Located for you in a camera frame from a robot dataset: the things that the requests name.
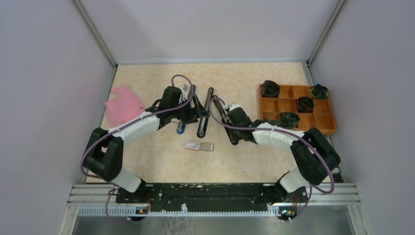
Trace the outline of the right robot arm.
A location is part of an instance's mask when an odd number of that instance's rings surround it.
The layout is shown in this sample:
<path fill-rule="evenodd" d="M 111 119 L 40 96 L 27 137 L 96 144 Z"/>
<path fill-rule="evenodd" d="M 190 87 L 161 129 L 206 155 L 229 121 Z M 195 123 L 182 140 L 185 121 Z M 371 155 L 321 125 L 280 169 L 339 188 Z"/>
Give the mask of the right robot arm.
<path fill-rule="evenodd" d="M 273 146 L 294 157 L 297 166 L 275 183 L 278 200 L 288 202 L 297 189 L 306 185 L 316 188 L 326 178 L 330 179 L 331 187 L 320 191 L 326 194 L 334 191 L 332 171 L 338 167 L 341 159 L 320 130 L 310 128 L 307 131 L 295 131 L 264 120 L 251 121 L 239 106 L 229 109 L 228 118 L 231 122 L 229 128 L 235 130 L 240 139 Z"/>

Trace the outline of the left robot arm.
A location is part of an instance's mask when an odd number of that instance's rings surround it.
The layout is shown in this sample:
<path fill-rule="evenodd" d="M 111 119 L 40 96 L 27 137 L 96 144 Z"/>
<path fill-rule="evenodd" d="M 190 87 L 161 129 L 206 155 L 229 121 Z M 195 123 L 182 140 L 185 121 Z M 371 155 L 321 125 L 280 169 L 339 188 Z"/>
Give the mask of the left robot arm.
<path fill-rule="evenodd" d="M 80 169 L 83 173 L 90 171 L 94 177 L 126 190 L 134 202 L 142 202 L 147 195 L 146 182 L 123 167 L 124 149 L 145 135 L 165 127 L 173 119 L 191 124 L 207 117 L 209 112 L 193 90 L 184 93 L 178 87 L 169 86 L 164 90 L 162 98 L 156 100 L 140 116 L 110 130 L 100 127 L 94 129 Z"/>

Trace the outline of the blue stapler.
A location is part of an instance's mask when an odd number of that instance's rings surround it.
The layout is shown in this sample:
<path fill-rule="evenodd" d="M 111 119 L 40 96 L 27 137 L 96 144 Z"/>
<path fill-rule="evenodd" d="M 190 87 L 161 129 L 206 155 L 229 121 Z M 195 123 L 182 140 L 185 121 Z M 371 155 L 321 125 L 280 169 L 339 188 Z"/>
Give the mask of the blue stapler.
<path fill-rule="evenodd" d="M 195 88 L 196 88 L 195 85 L 191 85 L 190 88 L 189 88 L 189 93 L 188 94 L 190 94 L 190 92 L 194 92 Z M 185 99 L 182 99 L 182 101 L 180 101 L 179 104 L 184 103 L 184 102 L 185 102 Z M 178 123 L 178 127 L 177 127 L 176 131 L 177 131 L 178 134 L 183 134 L 184 130 L 185 130 L 185 124 L 180 120 L 179 123 Z"/>

